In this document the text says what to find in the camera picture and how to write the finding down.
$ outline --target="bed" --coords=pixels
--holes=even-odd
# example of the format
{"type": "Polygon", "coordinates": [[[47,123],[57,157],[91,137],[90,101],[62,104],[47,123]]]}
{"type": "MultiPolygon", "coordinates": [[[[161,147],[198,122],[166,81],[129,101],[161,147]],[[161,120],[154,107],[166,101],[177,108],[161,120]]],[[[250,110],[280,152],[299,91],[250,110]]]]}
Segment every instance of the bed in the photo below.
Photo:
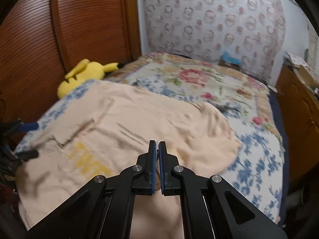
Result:
{"type": "MultiPolygon", "coordinates": [[[[286,146],[282,137],[286,137],[276,128],[280,121],[280,129],[283,127],[276,96],[264,84],[230,68],[166,53],[142,56],[111,73],[106,80],[216,106],[242,142],[235,162],[220,174],[271,220],[278,223],[280,218],[284,219],[282,198],[287,194],[285,177],[289,175],[285,173],[286,146]]],[[[39,131],[63,115],[68,105],[81,98],[95,82],[86,81],[54,104],[39,119],[39,131]]],[[[28,149],[33,136],[34,131],[26,134],[15,151],[28,149]]]]}

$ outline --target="beige garment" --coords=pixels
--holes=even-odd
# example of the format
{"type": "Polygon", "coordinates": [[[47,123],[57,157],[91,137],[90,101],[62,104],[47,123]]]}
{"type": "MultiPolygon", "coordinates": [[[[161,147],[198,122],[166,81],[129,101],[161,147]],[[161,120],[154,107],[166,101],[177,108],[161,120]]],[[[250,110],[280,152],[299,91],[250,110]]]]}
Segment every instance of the beige garment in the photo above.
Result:
{"type": "MultiPolygon", "coordinates": [[[[39,158],[17,175],[27,228],[48,215],[92,177],[119,174],[166,141],[170,154],[210,177],[231,164],[240,146],[227,119],[208,103],[190,104],[108,81],[93,85],[57,121],[38,132],[39,158]]],[[[137,196],[131,238],[183,238],[179,197],[137,196]]]]}

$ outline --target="silver screw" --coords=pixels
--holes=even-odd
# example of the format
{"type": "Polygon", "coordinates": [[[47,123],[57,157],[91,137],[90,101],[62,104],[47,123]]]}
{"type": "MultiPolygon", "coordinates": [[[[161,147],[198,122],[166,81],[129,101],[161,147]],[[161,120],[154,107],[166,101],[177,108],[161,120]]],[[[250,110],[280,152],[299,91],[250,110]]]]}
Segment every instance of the silver screw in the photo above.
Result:
{"type": "Polygon", "coordinates": [[[180,166],[180,165],[176,165],[174,167],[174,171],[175,172],[182,172],[184,170],[184,167],[183,166],[180,166]]]}
{"type": "Polygon", "coordinates": [[[212,177],[212,180],[213,180],[214,182],[221,182],[222,178],[221,178],[219,175],[214,175],[214,176],[212,177]]]}
{"type": "Polygon", "coordinates": [[[140,166],[139,164],[135,164],[135,165],[133,165],[132,168],[134,171],[139,172],[142,169],[142,166],[140,166]]]}
{"type": "Polygon", "coordinates": [[[94,181],[95,181],[96,183],[101,183],[102,181],[104,181],[103,175],[95,176],[95,177],[94,177],[94,181]]]}

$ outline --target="wooden wardrobe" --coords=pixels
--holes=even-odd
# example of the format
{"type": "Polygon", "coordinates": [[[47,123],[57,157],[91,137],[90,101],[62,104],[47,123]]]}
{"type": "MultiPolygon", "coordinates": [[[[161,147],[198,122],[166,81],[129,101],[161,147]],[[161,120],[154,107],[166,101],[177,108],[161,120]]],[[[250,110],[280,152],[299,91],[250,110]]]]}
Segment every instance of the wooden wardrobe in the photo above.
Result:
{"type": "Polygon", "coordinates": [[[84,58],[141,54],[137,0],[1,0],[0,14],[0,121],[36,121],[84,58]]]}

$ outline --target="patterned curtain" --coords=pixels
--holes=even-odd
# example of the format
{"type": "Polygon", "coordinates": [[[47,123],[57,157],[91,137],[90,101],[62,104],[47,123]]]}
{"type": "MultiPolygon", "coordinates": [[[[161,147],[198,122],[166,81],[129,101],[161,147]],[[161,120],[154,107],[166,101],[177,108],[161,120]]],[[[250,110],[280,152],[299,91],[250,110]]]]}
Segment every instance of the patterned curtain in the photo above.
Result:
{"type": "Polygon", "coordinates": [[[218,63],[224,51],[269,81],[286,34],[280,0],[144,0],[150,49],[218,63]]]}

